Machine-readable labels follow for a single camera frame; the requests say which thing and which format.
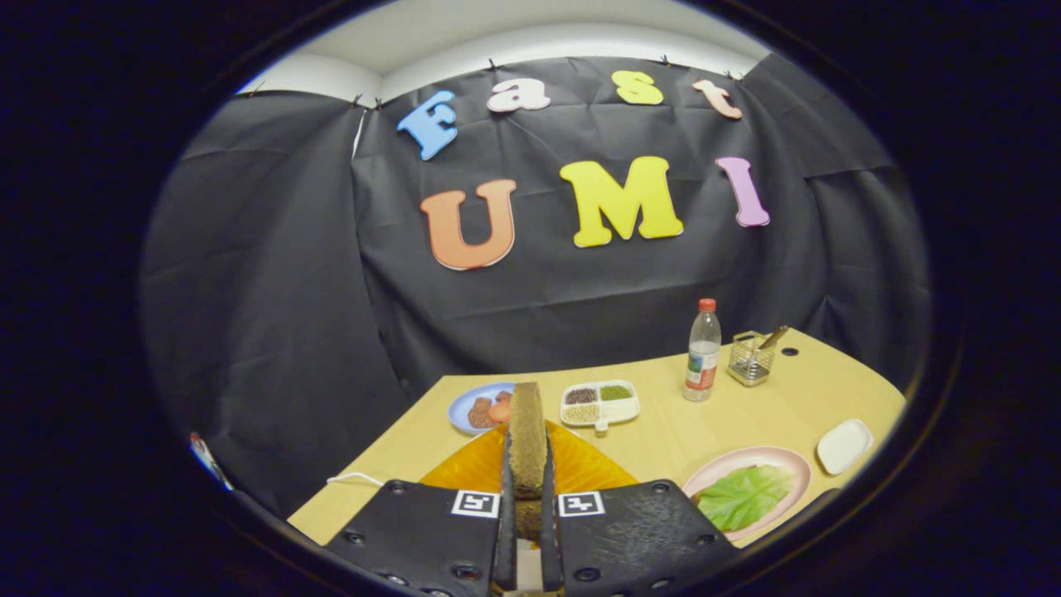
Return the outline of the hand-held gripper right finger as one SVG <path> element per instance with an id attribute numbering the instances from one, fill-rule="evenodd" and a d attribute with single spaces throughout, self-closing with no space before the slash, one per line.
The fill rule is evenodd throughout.
<path id="1" fill-rule="evenodd" d="M 564 596 L 680 596 L 713 587 L 740 549 L 668 479 L 634 482 L 586 439 L 546 425 L 553 495 L 540 546 Z"/>

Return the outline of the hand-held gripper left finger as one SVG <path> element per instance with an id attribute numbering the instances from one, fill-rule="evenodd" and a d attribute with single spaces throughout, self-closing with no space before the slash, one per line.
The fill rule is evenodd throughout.
<path id="1" fill-rule="evenodd" d="M 325 548 L 402 595 L 492 596 L 516 580 L 516 496 L 504 434 L 497 492 L 384 482 Z"/>

